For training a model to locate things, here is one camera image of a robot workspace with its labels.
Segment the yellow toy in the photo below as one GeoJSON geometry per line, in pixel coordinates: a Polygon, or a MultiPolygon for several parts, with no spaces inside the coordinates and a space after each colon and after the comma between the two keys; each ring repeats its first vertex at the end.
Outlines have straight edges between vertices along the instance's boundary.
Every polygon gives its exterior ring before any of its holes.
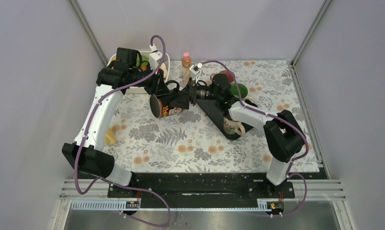
{"type": "Polygon", "coordinates": [[[108,128],[105,136],[105,144],[115,144],[117,141],[115,139],[115,134],[111,128],[108,128]]]}

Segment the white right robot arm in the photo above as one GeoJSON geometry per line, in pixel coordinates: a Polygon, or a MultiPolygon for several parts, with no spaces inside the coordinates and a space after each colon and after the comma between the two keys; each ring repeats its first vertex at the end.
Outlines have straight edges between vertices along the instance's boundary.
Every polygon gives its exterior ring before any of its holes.
{"type": "Polygon", "coordinates": [[[277,197],[283,191],[282,183],[288,178],[293,156],[307,143],[292,113],[283,110],[277,115],[268,114],[250,101],[235,97],[225,74],[216,74],[209,86],[189,82],[184,89],[175,92],[169,105],[188,109],[199,100],[209,103],[201,105],[201,109],[228,139],[244,135],[247,127],[264,131],[273,157],[264,191],[270,197],[277,197]]]}

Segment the cream floral mug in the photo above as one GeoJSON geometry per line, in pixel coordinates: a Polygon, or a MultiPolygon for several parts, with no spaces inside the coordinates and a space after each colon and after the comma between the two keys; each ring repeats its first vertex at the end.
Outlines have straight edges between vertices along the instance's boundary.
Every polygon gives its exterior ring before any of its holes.
{"type": "Polygon", "coordinates": [[[240,136],[246,134],[246,129],[242,122],[227,117],[223,118],[223,130],[227,134],[238,134],[240,136]]]}

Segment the black mug with tan rim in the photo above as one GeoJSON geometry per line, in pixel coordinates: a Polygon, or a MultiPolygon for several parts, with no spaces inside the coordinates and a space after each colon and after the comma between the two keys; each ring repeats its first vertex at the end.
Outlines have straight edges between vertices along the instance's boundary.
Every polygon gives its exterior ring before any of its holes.
{"type": "MultiPolygon", "coordinates": [[[[170,90],[173,89],[176,85],[179,85],[179,83],[175,80],[169,80],[165,84],[170,90]]],[[[172,95],[163,97],[150,96],[150,109],[156,118],[164,118],[183,111],[181,108],[169,106],[170,101],[173,100],[171,96],[172,95]]]]}

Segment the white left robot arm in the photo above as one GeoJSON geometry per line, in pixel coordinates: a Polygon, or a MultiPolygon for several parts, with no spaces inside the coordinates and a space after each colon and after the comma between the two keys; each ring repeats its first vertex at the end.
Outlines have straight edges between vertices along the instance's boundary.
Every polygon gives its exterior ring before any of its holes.
{"type": "Polygon", "coordinates": [[[165,72],[161,68],[166,51],[158,51],[150,45],[146,69],[141,69],[142,54],[138,50],[118,48],[116,58],[102,68],[96,80],[93,107],[72,143],[65,143],[62,153],[74,169],[75,186],[80,194],[79,174],[84,173],[109,184],[119,185],[127,197],[137,193],[138,185],[132,172],[115,162],[115,157],[103,152],[110,121],[126,90],[131,87],[145,88],[154,93],[158,86],[165,86],[165,72]]]}

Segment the beige upside-down mug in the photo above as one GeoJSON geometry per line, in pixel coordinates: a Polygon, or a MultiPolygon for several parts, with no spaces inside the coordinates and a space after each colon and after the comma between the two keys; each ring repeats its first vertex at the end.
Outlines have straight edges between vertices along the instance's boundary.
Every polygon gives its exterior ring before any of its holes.
{"type": "Polygon", "coordinates": [[[248,88],[244,86],[243,84],[232,84],[231,85],[231,94],[239,99],[239,96],[241,96],[241,99],[244,102],[250,102],[252,104],[255,103],[255,99],[248,95],[248,88]]]}

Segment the black serving tray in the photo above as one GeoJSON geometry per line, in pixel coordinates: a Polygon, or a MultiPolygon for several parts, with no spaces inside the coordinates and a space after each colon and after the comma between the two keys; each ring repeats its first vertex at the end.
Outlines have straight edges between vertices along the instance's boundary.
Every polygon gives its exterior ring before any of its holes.
{"type": "Polygon", "coordinates": [[[226,100],[225,102],[221,102],[220,107],[218,107],[216,100],[197,99],[197,105],[199,105],[203,112],[209,117],[209,119],[215,124],[215,126],[228,140],[237,140],[241,136],[236,133],[227,134],[223,128],[224,116],[228,115],[228,109],[235,102],[238,102],[238,104],[240,103],[240,101],[234,97],[232,99],[226,100]]]}

